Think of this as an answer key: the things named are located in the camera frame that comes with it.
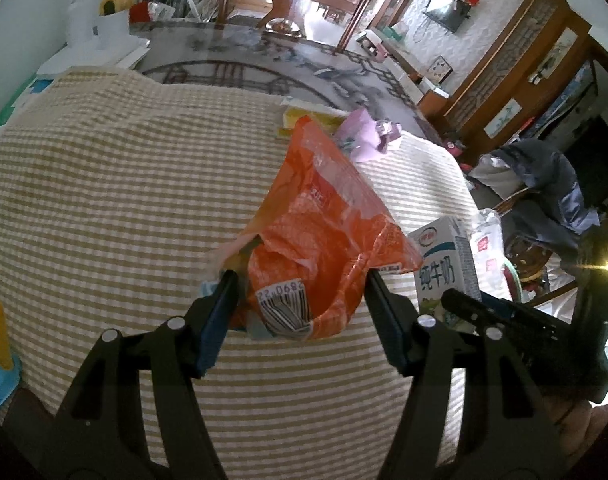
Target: white box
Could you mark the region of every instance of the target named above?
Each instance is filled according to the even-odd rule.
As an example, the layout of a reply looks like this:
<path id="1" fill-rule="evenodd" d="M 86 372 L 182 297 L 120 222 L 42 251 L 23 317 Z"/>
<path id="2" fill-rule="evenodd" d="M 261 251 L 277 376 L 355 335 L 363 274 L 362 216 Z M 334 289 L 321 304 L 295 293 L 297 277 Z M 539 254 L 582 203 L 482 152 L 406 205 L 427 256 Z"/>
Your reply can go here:
<path id="1" fill-rule="evenodd" d="M 421 268 L 415 271 L 420 314 L 431 314 L 450 328 L 468 332 L 467 322 L 441 306 L 441 295 L 449 288 L 456 288 L 476 300 L 482 299 L 463 225 L 454 216 L 444 216 L 408 236 L 417 241 L 424 257 Z"/>

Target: picture frame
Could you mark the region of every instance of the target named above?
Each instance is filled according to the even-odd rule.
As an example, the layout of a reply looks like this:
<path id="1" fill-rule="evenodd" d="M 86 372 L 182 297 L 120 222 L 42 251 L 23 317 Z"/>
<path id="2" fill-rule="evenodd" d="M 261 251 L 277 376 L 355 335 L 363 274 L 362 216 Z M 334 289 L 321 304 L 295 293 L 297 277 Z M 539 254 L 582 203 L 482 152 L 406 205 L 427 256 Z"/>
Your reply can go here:
<path id="1" fill-rule="evenodd" d="M 443 56 L 437 56 L 428 67 L 428 79 L 435 85 L 442 84 L 444 80 L 453 72 L 453 68 Z"/>

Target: wall-mounted television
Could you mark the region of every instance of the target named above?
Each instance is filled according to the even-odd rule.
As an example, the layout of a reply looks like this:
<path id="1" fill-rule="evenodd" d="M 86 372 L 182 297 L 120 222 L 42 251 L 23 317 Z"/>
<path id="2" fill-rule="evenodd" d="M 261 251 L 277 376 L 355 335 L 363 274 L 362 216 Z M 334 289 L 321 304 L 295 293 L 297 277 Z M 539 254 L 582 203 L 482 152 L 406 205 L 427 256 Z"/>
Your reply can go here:
<path id="1" fill-rule="evenodd" d="M 446 30 L 456 32 L 468 18 L 470 7 L 464 0 L 430 0 L 423 13 Z"/>

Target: white plastic bag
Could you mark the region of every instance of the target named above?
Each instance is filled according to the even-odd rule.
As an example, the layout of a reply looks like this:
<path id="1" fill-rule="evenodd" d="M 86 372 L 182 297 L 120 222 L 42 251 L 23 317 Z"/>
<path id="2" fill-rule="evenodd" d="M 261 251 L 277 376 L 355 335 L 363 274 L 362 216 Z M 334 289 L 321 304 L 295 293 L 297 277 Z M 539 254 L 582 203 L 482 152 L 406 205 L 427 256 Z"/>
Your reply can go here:
<path id="1" fill-rule="evenodd" d="M 490 289 L 484 292 L 498 290 L 503 280 L 504 251 L 501 218 L 494 209 L 481 209 L 473 219 L 470 248 L 480 288 L 484 290 L 487 284 Z"/>

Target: plastic packaging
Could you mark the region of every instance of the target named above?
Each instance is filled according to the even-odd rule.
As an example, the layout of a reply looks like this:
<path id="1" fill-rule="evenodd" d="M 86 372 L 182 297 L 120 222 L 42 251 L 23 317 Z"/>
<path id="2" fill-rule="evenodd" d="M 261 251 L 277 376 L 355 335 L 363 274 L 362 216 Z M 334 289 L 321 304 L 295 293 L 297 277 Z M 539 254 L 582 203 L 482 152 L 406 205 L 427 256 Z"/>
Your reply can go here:
<path id="1" fill-rule="evenodd" d="M 233 269 L 245 285 L 233 328 L 253 335 L 259 320 L 272 335 L 300 340 L 346 327 L 369 269 L 409 272 L 421 265 L 416 243 L 308 117 L 295 125 L 253 220 L 214 256 L 216 271 Z"/>
<path id="2" fill-rule="evenodd" d="M 494 209 L 481 209 L 472 222 L 470 248 L 480 286 L 485 282 L 490 290 L 497 290 L 503 280 L 504 263 L 501 218 Z"/>

